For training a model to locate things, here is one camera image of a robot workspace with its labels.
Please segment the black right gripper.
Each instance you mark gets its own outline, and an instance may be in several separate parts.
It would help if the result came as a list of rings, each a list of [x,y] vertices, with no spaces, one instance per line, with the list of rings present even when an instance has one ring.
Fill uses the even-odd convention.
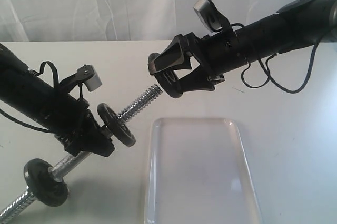
[[[191,69],[190,57],[199,66],[182,78],[174,70]],[[249,30],[242,27],[213,36],[198,38],[194,33],[176,35],[168,47],[150,59],[149,74],[154,76],[170,71],[169,95],[183,95],[190,91],[214,91],[224,81],[224,73],[249,63]]]

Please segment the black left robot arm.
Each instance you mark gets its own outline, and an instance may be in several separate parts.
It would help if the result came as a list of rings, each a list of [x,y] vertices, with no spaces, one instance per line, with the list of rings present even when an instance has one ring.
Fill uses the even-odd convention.
[[[73,156],[81,151],[108,157],[115,147],[105,135],[82,95],[70,92],[83,85],[94,91],[102,82],[91,65],[59,80],[55,65],[41,63],[39,71],[30,69],[6,46],[1,45],[1,101],[40,126],[26,124],[2,112],[8,119],[33,130],[53,134],[64,150]]]

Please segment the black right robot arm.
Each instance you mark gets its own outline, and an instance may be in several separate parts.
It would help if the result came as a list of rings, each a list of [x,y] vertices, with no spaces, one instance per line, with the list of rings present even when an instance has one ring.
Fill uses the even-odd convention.
[[[176,35],[148,58],[149,74],[173,98],[213,91],[225,73],[262,58],[336,41],[336,0],[295,0],[237,30],[211,0],[198,0],[194,10],[211,34]]]

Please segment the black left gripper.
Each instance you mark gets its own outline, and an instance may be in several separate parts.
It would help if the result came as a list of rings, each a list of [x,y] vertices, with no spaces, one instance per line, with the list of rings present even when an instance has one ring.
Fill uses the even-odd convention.
[[[60,95],[54,106],[58,123],[54,136],[68,153],[86,151],[108,157],[115,147],[88,108],[85,99]]]

